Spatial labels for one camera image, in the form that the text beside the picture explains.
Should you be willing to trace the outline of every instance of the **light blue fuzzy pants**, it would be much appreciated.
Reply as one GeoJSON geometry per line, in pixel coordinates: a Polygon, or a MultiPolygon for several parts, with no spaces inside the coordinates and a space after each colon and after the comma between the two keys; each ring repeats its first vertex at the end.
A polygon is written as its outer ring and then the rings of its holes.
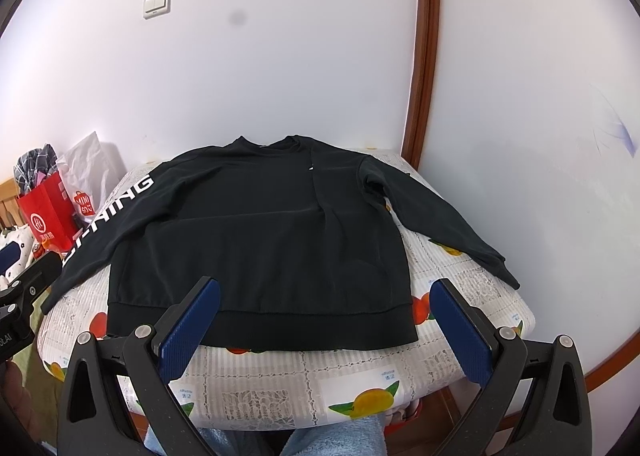
{"type": "MultiPolygon", "coordinates": [[[[385,415],[380,413],[350,422],[296,429],[281,456],[385,456],[384,428],[385,415]]],[[[198,431],[218,456],[273,456],[259,432],[218,429],[198,431]]],[[[146,433],[145,446],[164,455],[151,428],[146,433]]]]}

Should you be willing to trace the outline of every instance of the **black sweatshirt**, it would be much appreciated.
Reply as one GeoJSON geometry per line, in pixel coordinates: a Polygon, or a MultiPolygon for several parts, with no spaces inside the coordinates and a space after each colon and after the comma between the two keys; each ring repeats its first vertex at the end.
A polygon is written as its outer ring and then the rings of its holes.
{"type": "Polygon", "coordinates": [[[155,323],[206,275],[222,290],[208,346],[414,342],[409,270],[385,196],[408,229],[519,286],[504,258],[408,174],[308,137],[266,147],[240,137],[162,163],[119,197],[76,242],[42,310],[111,260],[114,335],[155,323]]]}

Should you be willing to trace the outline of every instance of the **white circular logo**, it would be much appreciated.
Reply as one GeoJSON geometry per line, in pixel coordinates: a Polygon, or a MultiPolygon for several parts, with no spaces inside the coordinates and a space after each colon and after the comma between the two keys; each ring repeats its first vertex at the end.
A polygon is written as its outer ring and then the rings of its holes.
{"type": "Polygon", "coordinates": [[[40,233],[45,233],[47,231],[47,225],[38,214],[31,214],[31,224],[33,228],[36,229],[40,233]]]}

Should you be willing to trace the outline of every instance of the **human hand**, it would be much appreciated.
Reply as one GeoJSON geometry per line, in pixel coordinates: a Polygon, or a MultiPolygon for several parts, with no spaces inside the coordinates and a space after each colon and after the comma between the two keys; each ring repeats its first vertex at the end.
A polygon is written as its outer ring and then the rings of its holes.
{"type": "Polygon", "coordinates": [[[22,372],[11,360],[7,360],[6,363],[2,396],[31,438],[34,441],[39,441],[40,426],[36,413],[31,407],[31,393],[22,386],[22,372]]]}

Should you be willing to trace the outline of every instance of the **crew neckline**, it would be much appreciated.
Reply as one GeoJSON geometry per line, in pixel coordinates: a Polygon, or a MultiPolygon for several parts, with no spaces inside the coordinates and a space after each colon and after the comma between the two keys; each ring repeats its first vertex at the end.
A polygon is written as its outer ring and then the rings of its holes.
{"type": "Polygon", "coordinates": [[[256,154],[286,154],[300,147],[300,140],[297,136],[287,136],[270,145],[258,145],[241,136],[236,140],[236,143],[256,154]]]}

